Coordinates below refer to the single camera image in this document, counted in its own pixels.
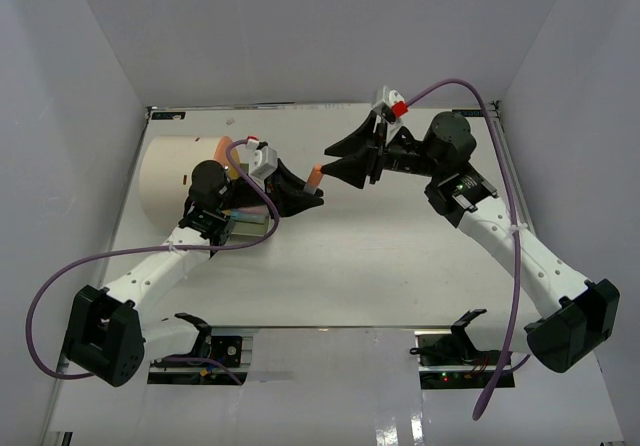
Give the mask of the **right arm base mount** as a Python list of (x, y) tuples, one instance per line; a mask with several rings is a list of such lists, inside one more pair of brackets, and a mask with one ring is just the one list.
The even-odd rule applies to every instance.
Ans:
[(417, 360), (422, 391), (484, 389), (495, 372), (499, 350), (465, 350), (451, 332), (418, 330), (409, 353)]

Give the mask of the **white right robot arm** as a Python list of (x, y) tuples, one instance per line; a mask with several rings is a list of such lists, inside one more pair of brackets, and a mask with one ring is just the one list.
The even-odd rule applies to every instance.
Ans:
[(323, 174), (358, 189), (376, 183), (383, 171), (429, 178), (425, 195), (436, 213), (519, 279), (541, 316), (526, 326), (526, 344), (548, 369), (568, 371), (611, 336), (618, 288), (607, 279), (588, 279), (526, 226), (512, 224), (497, 189), (470, 163), (477, 142), (464, 116), (437, 114), (421, 140), (405, 126), (394, 134), (389, 127), (370, 113), (354, 132), (325, 149), (333, 160)]

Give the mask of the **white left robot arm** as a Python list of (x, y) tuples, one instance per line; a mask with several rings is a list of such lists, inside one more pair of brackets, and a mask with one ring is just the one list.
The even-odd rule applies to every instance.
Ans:
[(164, 243), (120, 278), (100, 289), (86, 286), (75, 295), (64, 356), (114, 387), (128, 382), (145, 363), (211, 361), (212, 328), (206, 321), (176, 313), (152, 322), (154, 306), (191, 270), (232, 247), (231, 210), (266, 205), (279, 219), (323, 202), (316, 182), (301, 180), (281, 162), (262, 185), (247, 175), (232, 178), (215, 160), (200, 162), (191, 175), (183, 217)]

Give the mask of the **pink highlighter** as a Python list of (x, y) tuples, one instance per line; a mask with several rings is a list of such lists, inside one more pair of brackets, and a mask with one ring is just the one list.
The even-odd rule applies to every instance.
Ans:
[(261, 207), (232, 209), (233, 216), (264, 216), (267, 211)]

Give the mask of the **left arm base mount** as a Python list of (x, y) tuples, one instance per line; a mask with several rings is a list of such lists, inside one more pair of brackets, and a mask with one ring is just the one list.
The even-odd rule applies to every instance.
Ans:
[(205, 340), (198, 353), (156, 360), (147, 376), (150, 385), (242, 386), (252, 362), (254, 333), (228, 330)]

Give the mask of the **orange tip clear highlighter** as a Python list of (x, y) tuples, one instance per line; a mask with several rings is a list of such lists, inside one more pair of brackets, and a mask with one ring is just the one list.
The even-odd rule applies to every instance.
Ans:
[(306, 181), (306, 184), (304, 186), (304, 191), (306, 193), (309, 194), (315, 194), (320, 182), (322, 181), (323, 178), (323, 173), (321, 171), (322, 165), (321, 164), (316, 164), (313, 166), (308, 179)]

